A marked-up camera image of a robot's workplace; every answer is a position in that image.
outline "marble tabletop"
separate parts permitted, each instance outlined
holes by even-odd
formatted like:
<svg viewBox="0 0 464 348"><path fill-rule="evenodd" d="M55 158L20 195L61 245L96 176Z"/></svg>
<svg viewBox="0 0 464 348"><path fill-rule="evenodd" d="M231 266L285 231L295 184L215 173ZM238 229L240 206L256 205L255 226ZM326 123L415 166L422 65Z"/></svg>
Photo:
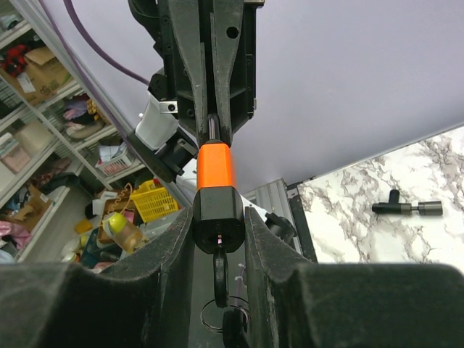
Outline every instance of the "marble tabletop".
<svg viewBox="0 0 464 348"><path fill-rule="evenodd" d="M318 262L440 262L464 273L464 128L302 183ZM376 215L373 203L440 200L443 216Z"/></svg>

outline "yellow basket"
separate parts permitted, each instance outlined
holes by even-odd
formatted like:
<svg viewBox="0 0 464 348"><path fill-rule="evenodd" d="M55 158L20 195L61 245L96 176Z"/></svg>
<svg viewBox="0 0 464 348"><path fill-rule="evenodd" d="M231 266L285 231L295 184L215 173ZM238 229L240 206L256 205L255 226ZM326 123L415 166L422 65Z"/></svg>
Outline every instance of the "yellow basket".
<svg viewBox="0 0 464 348"><path fill-rule="evenodd" d="M145 223L179 210L177 202L166 188L153 180L142 183L131 194L130 199L136 205L138 213Z"/></svg>

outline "yellow bottle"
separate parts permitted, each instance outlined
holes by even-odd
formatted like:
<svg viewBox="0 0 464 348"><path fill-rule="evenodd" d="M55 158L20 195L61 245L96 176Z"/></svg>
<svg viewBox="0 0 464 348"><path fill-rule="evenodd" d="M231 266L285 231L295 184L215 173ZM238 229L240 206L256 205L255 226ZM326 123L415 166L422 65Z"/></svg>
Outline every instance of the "yellow bottle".
<svg viewBox="0 0 464 348"><path fill-rule="evenodd" d="M128 253L140 249L148 242L148 238L138 227L119 212L113 212L104 218L103 229L117 245Z"/></svg>

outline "white label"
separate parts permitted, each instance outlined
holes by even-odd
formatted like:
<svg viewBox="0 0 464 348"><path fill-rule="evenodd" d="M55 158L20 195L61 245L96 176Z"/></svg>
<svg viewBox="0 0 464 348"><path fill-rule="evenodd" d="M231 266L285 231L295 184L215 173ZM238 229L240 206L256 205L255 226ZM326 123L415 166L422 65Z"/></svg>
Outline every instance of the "white label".
<svg viewBox="0 0 464 348"><path fill-rule="evenodd" d="M49 198L47 196L45 196L44 194L41 194L41 199L42 201L44 201L45 203L47 203L49 201Z"/></svg>
<svg viewBox="0 0 464 348"><path fill-rule="evenodd" d="M30 82L28 74L26 74L25 72L17 76L17 82L20 83L24 93L32 93L36 91L36 88L34 87L32 82Z"/></svg>

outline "metal ring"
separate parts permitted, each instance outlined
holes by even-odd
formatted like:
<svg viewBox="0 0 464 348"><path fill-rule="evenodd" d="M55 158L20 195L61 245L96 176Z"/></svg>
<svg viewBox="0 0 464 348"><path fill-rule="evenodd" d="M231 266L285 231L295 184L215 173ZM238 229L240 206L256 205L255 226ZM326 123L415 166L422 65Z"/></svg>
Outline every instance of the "metal ring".
<svg viewBox="0 0 464 348"><path fill-rule="evenodd" d="M238 296L228 296L228 298L230 299L239 299L241 300L243 303L246 304L246 306L248 307L248 301L246 301L245 299L242 299L241 297L238 297ZM211 301L208 301L202 308L202 311L200 312L200 320L202 321L202 324L203 326L207 329L207 330L210 330L211 332L215 332L217 334L221 334L223 332L223 328L218 328L217 326L212 326L210 324L208 324L206 322L206 320L204 319L204 310L207 309L207 307L212 304L215 300L212 299ZM249 316L248 316L248 309L247 308L243 308L243 307L240 307L240 306L237 306L235 304L230 304L228 305L228 307L231 307L231 308L236 308L237 310L239 310L240 312L242 312L244 315L245 315L245 324L248 323L248 320L249 320Z"/></svg>

